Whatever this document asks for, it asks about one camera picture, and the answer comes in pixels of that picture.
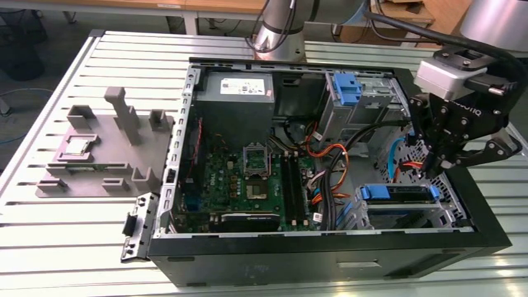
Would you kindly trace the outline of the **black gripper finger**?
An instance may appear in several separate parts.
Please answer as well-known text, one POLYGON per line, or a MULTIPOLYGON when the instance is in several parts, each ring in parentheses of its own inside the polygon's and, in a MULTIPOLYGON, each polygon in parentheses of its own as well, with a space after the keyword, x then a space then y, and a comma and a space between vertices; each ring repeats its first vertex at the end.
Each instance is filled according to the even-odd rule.
POLYGON ((522 151, 519 139, 507 132, 491 135, 484 148, 480 150, 463 150, 455 154, 454 164, 456 166, 472 167, 496 161, 507 160, 522 151))
POLYGON ((443 163, 454 163, 463 149, 467 112, 456 102, 427 93, 411 97, 408 108, 415 135, 428 150, 422 171, 432 179, 444 172, 443 163))

